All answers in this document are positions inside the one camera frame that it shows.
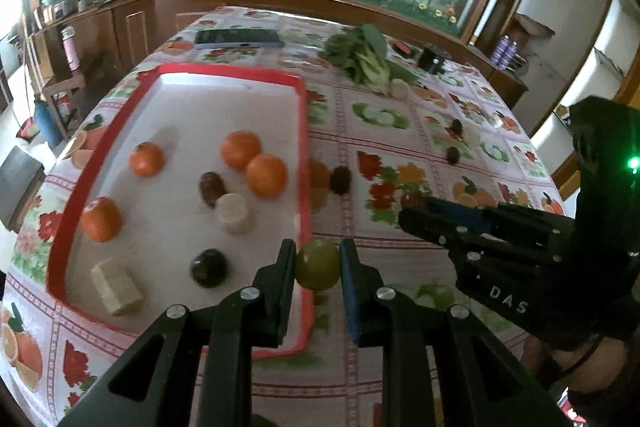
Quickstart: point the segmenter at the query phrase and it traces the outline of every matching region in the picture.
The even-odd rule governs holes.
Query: small black container
[[[443,71],[444,61],[450,59],[451,55],[446,51],[432,44],[426,44],[418,59],[418,67],[430,74],[440,74]]]

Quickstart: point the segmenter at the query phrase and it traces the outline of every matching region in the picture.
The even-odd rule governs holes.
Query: pink thermos
[[[66,61],[71,71],[75,71],[80,67],[80,59],[76,53],[76,45],[74,44],[74,35],[76,32],[71,26],[62,28],[62,47],[65,49]]]

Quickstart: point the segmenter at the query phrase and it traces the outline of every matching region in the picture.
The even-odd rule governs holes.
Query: cloth
[[[273,28],[286,46],[195,49],[196,31],[214,28]],[[520,354],[524,332],[455,289],[456,274],[446,252],[399,230],[399,198],[411,187],[466,204],[507,201],[563,213],[553,181],[526,133],[478,70],[454,62],[447,62],[441,76],[415,70],[422,87],[414,86],[408,100],[379,96],[355,86],[318,57],[324,40],[342,28],[277,12],[220,7],[135,67],[88,115],[83,126],[89,124],[90,137],[81,154],[55,165],[26,216],[3,302],[5,316],[15,316],[15,307],[24,333],[33,340],[27,362],[36,377],[25,382],[15,367],[10,372],[46,423],[55,425],[134,340],[132,334],[88,321],[56,302],[45,283],[50,245],[92,141],[138,87],[138,74],[163,62],[257,66],[300,75],[307,89],[310,155],[329,169],[347,165],[353,176],[350,194],[329,195],[313,214],[314,237],[353,237],[363,263],[376,266],[385,283],[439,309],[467,304]],[[390,48],[389,57],[415,67]],[[468,141],[449,132],[453,119],[462,120]],[[502,126],[495,128],[490,120]],[[461,153],[455,166],[446,162],[450,146]],[[369,427],[382,401],[382,349],[351,344],[339,287],[316,294],[314,314],[304,351],[254,362],[254,412],[280,427]],[[438,406],[433,360],[431,368]]]

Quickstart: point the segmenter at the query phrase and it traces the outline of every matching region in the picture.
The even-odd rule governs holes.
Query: black phone
[[[198,50],[213,48],[283,48],[276,30],[235,28],[232,30],[200,30],[194,44]]]

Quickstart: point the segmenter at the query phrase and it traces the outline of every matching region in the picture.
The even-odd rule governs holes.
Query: water bottle
[[[491,54],[491,58],[489,60],[491,60],[497,66],[508,46],[509,38],[507,35],[504,35],[500,39],[500,42],[498,42],[498,45],[495,47],[494,52]]]
[[[62,134],[53,119],[49,105],[44,100],[36,98],[34,100],[33,119],[42,133],[42,137],[49,144],[50,149],[55,149],[62,142]]]
[[[65,49],[66,61],[71,71],[76,71],[80,67],[80,59],[74,43],[75,34],[75,30],[71,26],[62,28],[62,47]]]
[[[511,60],[513,59],[513,57],[515,57],[517,49],[518,49],[518,44],[515,41],[512,41],[511,44],[509,44],[509,47],[504,52],[504,54],[502,55],[502,57],[500,57],[500,62],[498,62],[499,70],[507,69],[507,66],[511,64]]]

